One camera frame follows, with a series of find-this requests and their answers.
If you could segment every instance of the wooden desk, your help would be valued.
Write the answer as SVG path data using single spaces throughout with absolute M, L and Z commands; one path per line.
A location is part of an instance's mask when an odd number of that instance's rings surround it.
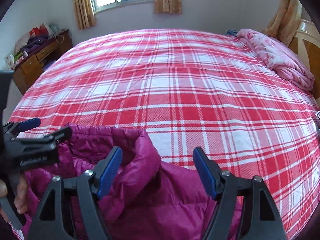
M 56 38 L 49 39 L 16 66 L 13 80 L 22 95 L 44 72 L 46 62 L 59 59 L 73 47 L 68 30 L 61 31 Z

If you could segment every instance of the purple jacket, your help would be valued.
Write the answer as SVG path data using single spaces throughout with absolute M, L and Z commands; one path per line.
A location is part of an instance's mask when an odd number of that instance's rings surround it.
M 69 125 L 72 138 L 59 146 L 60 164 L 26 172 L 28 234 L 31 217 L 54 175 L 79 176 L 106 158 L 113 146 L 123 150 L 123 162 L 101 213 L 114 240 L 201 239 L 215 202 L 205 193 L 196 171 L 161 161 L 145 130 Z M 76 231 L 86 239 L 77 199 L 72 200 Z M 237 231 L 241 206 L 236 205 L 229 239 Z

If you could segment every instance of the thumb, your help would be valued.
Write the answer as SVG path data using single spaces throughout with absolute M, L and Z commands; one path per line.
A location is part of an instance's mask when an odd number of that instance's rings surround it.
M 0 180 L 0 197 L 5 197 L 8 193 L 5 183 Z

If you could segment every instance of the hand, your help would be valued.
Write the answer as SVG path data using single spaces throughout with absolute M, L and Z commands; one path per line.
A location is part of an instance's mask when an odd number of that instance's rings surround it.
M 8 191 L 5 183 L 2 180 L 0 180 L 0 197 L 5 197 L 7 193 Z M 19 214 L 25 213 L 28 209 L 27 193 L 28 193 L 28 183 L 24 174 L 21 174 L 18 188 L 17 188 L 17 196 L 14 199 L 14 204 Z M 9 219 L 2 208 L 0 209 L 0 214 L 2 215 L 2 217 L 6 222 L 9 222 Z

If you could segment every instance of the wooden headboard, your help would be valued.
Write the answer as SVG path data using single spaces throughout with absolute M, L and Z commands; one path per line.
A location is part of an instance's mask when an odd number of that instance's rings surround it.
M 320 106 L 320 34 L 316 26 L 312 22 L 301 20 L 289 48 L 299 56 L 315 76 L 311 93 Z

